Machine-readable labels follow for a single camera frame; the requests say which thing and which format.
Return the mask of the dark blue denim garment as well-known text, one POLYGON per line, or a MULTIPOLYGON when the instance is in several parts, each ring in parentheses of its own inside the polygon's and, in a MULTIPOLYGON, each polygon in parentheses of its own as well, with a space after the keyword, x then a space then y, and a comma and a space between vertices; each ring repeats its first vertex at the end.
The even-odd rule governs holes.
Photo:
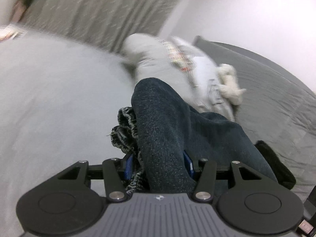
POLYGON ((275 179, 239 124, 218 113, 198 112, 157 78, 137 83, 131 106, 119 110, 110 136, 113 146, 135 157, 131 180, 124 184, 128 194, 192 192, 196 182, 185 168, 185 152, 224 166, 240 161, 275 179))

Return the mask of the cream plush toy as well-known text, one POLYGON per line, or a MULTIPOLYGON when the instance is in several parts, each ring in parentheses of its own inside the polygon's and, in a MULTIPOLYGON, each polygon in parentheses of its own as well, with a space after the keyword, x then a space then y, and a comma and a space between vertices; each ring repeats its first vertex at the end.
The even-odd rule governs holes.
POLYGON ((234 106, 241 105, 246 89, 240 88, 235 68, 230 64, 220 64, 217 74, 221 82, 219 90, 222 97, 234 106))

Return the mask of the white printed pillow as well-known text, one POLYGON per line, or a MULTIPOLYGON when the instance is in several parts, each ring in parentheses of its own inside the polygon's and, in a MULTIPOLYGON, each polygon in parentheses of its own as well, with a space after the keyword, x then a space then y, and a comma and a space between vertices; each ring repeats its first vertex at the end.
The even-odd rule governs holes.
POLYGON ((189 62, 187 73, 192 87, 194 105, 199 112, 215 112, 235 121, 233 108, 220 93, 221 81, 217 74, 217 64, 196 46, 176 36, 171 37, 189 62))

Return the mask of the black cloth item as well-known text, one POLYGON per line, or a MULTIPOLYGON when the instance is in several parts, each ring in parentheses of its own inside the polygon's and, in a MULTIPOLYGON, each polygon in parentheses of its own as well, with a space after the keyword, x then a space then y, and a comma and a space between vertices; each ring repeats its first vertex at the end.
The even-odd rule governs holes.
POLYGON ((291 171, 280 161, 274 150, 272 150, 272 148, 262 140, 257 141, 254 146, 271 167, 278 183, 285 188, 292 190, 296 184, 296 178, 291 173, 291 171))

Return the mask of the grey bed sheet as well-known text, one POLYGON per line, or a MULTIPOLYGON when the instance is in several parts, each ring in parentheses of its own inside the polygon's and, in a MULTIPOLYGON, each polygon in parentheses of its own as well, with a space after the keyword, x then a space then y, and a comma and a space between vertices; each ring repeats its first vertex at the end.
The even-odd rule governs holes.
POLYGON ((27 31, 1 43, 1 236, 19 236, 18 199, 77 161, 121 157, 110 132, 130 105, 124 58, 27 31))

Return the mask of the grey folded quilt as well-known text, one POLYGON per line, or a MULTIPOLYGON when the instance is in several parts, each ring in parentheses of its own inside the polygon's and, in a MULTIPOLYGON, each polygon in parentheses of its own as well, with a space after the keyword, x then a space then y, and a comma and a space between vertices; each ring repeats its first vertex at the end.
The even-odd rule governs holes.
POLYGON ((122 52, 134 73, 136 84, 146 78, 160 79, 170 85, 190 106, 199 109, 187 76, 171 61, 167 48, 160 39, 148 34, 132 34, 125 39, 122 52))

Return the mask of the grey star-patterned curtain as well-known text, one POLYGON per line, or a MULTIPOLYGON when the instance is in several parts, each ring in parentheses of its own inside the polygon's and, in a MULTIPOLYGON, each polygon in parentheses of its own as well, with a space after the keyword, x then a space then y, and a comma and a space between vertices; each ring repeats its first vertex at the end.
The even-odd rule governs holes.
POLYGON ((157 35, 178 0, 33 0, 22 23, 119 53, 131 34, 157 35))

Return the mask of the open white books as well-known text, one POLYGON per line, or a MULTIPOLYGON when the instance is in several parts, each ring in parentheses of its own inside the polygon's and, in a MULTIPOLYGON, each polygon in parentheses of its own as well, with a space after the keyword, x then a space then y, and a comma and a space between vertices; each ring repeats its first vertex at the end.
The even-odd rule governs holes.
POLYGON ((0 42, 4 42, 7 40, 11 40, 14 38, 19 38, 23 35, 25 35, 27 31, 25 29, 22 29, 21 27, 18 27, 16 25, 1 25, 0 27, 0 42))

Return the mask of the pink hanging garment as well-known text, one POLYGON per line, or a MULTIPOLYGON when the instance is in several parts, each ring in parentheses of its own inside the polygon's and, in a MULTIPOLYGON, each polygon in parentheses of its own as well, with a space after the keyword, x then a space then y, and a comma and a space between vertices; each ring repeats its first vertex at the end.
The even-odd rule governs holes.
POLYGON ((11 23, 20 22, 26 10, 27 10, 27 6, 25 5, 24 0, 18 0, 13 6, 10 22, 11 23))

